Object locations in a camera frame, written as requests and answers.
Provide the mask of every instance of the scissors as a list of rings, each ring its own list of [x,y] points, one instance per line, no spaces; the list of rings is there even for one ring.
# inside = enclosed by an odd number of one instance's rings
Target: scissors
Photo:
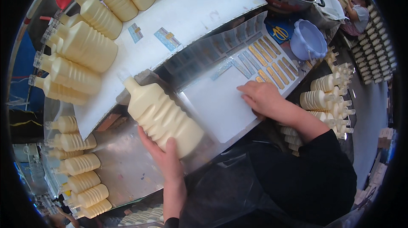
[[[265,21],[273,30],[273,36],[275,36],[277,39],[285,41],[288,39],[289,34],[286,30],[282,29],[279,26],[273,26],[271,25],[268,21]]]

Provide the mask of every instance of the plastic bucket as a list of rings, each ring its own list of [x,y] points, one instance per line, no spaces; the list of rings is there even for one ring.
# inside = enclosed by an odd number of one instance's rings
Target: plastic bucket
[[[290,40],[290,49],[301,60],[323,58],[327,53],[327,43],[320,30],[310,21],[295,22],[295,31]]]

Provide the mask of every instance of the floor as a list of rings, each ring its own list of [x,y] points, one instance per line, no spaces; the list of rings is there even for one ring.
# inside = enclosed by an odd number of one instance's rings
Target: floor
[[[347,49],[335,50],[338,64],[352,62]],[[377,155],[377,140],[380,130],[388,126],[386,112],[387,83],[365,85],[360,81],[358,72],[349,84],[351,99],[356,109],[357,122],[354,127],[354,163],[357,174],[357,189],[364,189],[367,175]]]

